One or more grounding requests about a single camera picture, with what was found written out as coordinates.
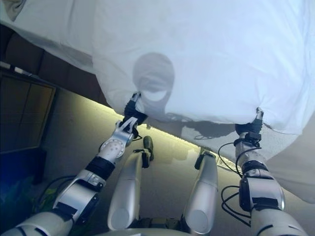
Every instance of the black cable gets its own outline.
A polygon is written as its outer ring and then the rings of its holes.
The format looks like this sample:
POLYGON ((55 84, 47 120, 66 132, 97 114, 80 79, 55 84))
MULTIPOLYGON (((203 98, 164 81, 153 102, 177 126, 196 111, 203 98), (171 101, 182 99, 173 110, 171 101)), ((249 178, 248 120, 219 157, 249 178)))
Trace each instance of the black cable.
POLYGON ((44 189, 44 191, 40 194, 38 200, 37 200, 37 203, 35 205, 35 213, 38 212, 38 208, 42 202, 42 199, 47 191, 47 189, 55 182, 57 182, 58 180, 61 180, 61 179, 64 179, 64 178, 74 178, 75 176, 62 176, 62 177, 59 177, 59 178, 56 178, 54 180, 52 180, 51 182, 49 182, 49 184, 46 186, 46 188, 44 189))
POLYGON ((250 218, 251 218, 250 215, 245 215, 245 214, 239 213, 239 212, 233 210, 233 209, 227 204, 227 201, 229 201, 230 199, 232 199, 232 198, 234 198, 235 196, 239 195, 238 192, 237 192, 237 193, 234 193, 234 194, 231 195, 231 196, 229 196, 227 199, 224 199, 224 198, 223 198, 223 192, 224 192, 224 190, 226 190, 226 189, 228 189, 228 188, 231 188, 231 187, 233 187, 233 188, 240 188, 239 186, 235 186, 235 185, 230 185, 230 186, 224 188, 223 191, 221 191, 221 199, 222 199, 222 202, 224 202, 224 205, 225 205, 231 212, 233 212, 234 214, 237 214, 237 215, 239 215, 239 216, 242 216, 242 217, 245 217, 245 218, 250 219, 250 218))
POLYGON ((140 135, 138 135, 138 137, 139 137, 138 139, 134 139, 134 140, 132 140, 132 141, 134 142, 134 141, 138 141, 138 140, 141 140, 141 139, 142 139, 142 137, 141 137, 140 135))
POLYGON ((61 189, 63 188, 63 185, 69 181, 72 181, 74 180, 74 178, 69 178, 69 179, 66 179, 65 181, 63 181, 61 184, 58 185, 57 189, 56 189, 56 192, 55 192, 55 199, 57 198, 58 194, 61 192, 61 189))
POLYGON ((241 154, 239 154, 236 158, 236 161, 235 161, 235 168, 236 168, 236 173, 242 178, 243 176, 241 175, 240 171, 238 170, 238 161, 239 159, 241 158, 242 155, 244 155, 246 152, 249 152, 249 151, 254 151, 254 150, 258 150, 258 149, 261 149, 261 147, 254 147, 254 148, 251 148, 251 149, 248 149, 244 152, 242 152, 241 154))
POLYGON ((234 144, 234 143, 223 144, 223 145, 219 148, 219 150, 218 150, 218 155, 219 155, 220 160, 227 166, 227 168, 229 168, 231 171, 233 171, 234 173, 237 174, 237 172, 236 172, 235 170, 233 170, 231 167, 229 167, 229 166, 227 165, 227 163, 226 163, 225 161, 223 161, 223 158, 222 158, 221 155, 220 155, 220 150, 221 150, 221 148, 224 147, 224 146, 226 146, 226 145, 229 145, 229 144, 234 144))
POLYGON ((243 224, 245 224, 245 225, 247 225, 247 226, 250 227, 250 226, 251 226, 250 223, 248 223, 248 222, 246 222, 245 220, 241 219, 241 218, 238 217, 237 215, 240 215, 240 216, 242 216, 242 217, 246 217, 246 218, 249 218, 249 219, 250 219, 251 217, 248 216, 248 215, 244 215, 244 214, 242 214, 242 213, 239 213, 239 212, 233 210, 233 209, 227 204, 227 201, 231 200, 232 198, 234 198, 235 196, 237 196, 239 193, 238 193, 238 192, 237 192, 237 193, 234 193, 234 194, 232 194, 231 196, 229 196, 227 199, 224 199, 223 193, 224 193, 224 191, 225 191, 226 189, 228 189, 228 188, 239 188, 239 186, 230 185, 230 186, 227 186, 227 187, 225 187, 225 188, 222 189, 222 191, 221 191, 221 199, 222 199, 221 207, 222 207, 222 209, 223 209, 225 212, 227 212, 229 215, 233 216, 235 219, 239 220, 239 221, 242 222, 243 224))

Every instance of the shiny floor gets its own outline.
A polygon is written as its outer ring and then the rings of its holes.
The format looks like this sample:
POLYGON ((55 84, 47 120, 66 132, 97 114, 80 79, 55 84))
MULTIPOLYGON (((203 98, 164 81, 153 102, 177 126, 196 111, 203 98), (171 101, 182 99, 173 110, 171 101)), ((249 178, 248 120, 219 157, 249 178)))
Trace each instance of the shiny floor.
MULTIPOLYGON (((115 122, 122 116, 111 109, 65 90, 59 90, 55 99, 43 149, 47 150, 45 179, 73 175, 85 168, 99 145, 110 137, 115 122)), ((141 136, 150 135, 154 141, 155 159, 142 170, 140 215, 142 217, 166 217, 179 219, 188 200, 198 171, 193 167, 200 148, 156 129, 138 127, 141 136)), ((124 159, 117 165, 106 187, 101 201, 90 219, 85 235, 92 236, 108 230, 107 213, 119 171, 126 157, 134 149, 142 148, 142 140, 127 147, 124 159)), ((219 193, 227 185, 238 185, 234 173, 218 168, 219 193)), ((315 232, 315 205, 307 204, 285 192, 286 211, 295 217, 305 230, 315 232)), ((238 198, 231 200, 238 207, 238 198)), ((212 229, 213 236, 251 235, 250 228, 229 216, 221 209, 218 195, 217 213, 212 229)))

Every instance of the cabinet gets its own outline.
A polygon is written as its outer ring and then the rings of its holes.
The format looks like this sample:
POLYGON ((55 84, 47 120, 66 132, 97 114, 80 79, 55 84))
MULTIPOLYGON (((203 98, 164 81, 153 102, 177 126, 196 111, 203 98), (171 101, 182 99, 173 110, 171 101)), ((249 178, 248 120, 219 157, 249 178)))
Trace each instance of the cabinet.
POLYGON ((0 152, 40 146, 55 88, 1 69, 0 152))

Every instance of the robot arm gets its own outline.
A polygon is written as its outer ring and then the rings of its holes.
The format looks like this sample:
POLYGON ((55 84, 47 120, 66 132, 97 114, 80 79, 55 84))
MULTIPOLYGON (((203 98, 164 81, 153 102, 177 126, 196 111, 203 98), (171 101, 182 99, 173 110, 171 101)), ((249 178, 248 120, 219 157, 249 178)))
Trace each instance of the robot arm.
POLYGON ((299 223, 284 209, 284 193, 268 171, 265 160, 257 152, 260 148, 260 130, 263 112, 257 110, 253 123, 236 125, 240 136, 234 142, 236 164, 242 168, 240 181, 240 207, 251 213, 251 230, 254 236, 307 236, 299 223))
POLYGON ((66 236, 74 224, 86 223, 98 203, 98 193, 121 160, 125 147, 138 136, 137 125, 146 118, 135 110, 139 96, 133 95, 124 120, 116 123, 115 131, 101 145, 96 157, 57 196, 53 209, 32 216, 3 236, 66 236))

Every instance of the white sheet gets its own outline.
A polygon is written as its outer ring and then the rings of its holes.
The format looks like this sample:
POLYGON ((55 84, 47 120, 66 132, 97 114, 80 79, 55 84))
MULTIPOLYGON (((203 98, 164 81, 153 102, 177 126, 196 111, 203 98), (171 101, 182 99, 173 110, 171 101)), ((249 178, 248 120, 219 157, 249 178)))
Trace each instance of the white sheet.
POLYGON ((314 111, 309 19, 308 0, 103 0, 94 67, 118 112, 137 90, 159 120, 242 124, 260 107, 273 130, 300 134, 314 111))
MULTIPOLYGON (((297 4, 299 1, 292 0, 291 3, 297 4)), ((101 41, 106 43, 108 40, 101 37, 95 38, 95 35, 92 38, 95 4, 94 0, 28 0, 14 23, 7 18, 3 7, 0 9, 0 20, 2 24, 17 30, 27 40, 46 49, 55 56, 81 69, 94 72, 92 68, 92 44, 101 41)), ((313 1, 311 4, 312 7, 310 9, 313 11, 312 15, 314 15, 315 2, 313 1)), ((312 28, 310 29, 308 43, 315 45, 315 19, 311 20, 313 21, 311 22, 312 28)), ((312 78, 314 78, 315 46, 311 47, 311 49, 312 51, 309 55, 311 60, 308 67, 312 68, 312 78)), ((110 61, 104 60, 104 64, 100 65, 105 66, 108 63, 110 61)), ((109 83, 108 78, 105 78, 104 74, 98 72, 99 83, 105 96, 108 97, 113 92, 116 95, 117 103, 121 103, 120 107, 123 108, 130 96, 128 93, 121 92, 121 87, 126 84, 117 83, 117 75, 111 73, 108 73, 108 75, 110 75, 111 79, 109 83)), ((315 84, 310 85, 310 89, 312 89, 310 94, 315 94, 314 88, 315 84)), ((309 98, 310 103, 314 102, 314 97, 309 98)), ((233 142, 237 138, 232 124, 214 124, 206 121, 161 123, 154 119, 151 119, 149 122, 165 132, 182 137, 213 151, 217 151, 222 144, 233 142)), ((313 116, 307 127, 307 132, 297 140, 298 135, 284 135, 263 127, 263 140, 261 141, 262 154, 267 159, 275 156, 268 161, 268 167, 277 177, 280 184, 303 200, 311 203, 315 203, 315 183, 311 181, 315 179, 315 173, 312 171, 315 166, 315 146, 311 143, 314 139, 314 124, 315 117, 313 116)), ((222 153, 233 160, 234 147, 225 147, 222 153)))
POLYGON ((68 63, 94 73, 95 0, 27 0, 13 22, 0 1, 1 24, 68 63))

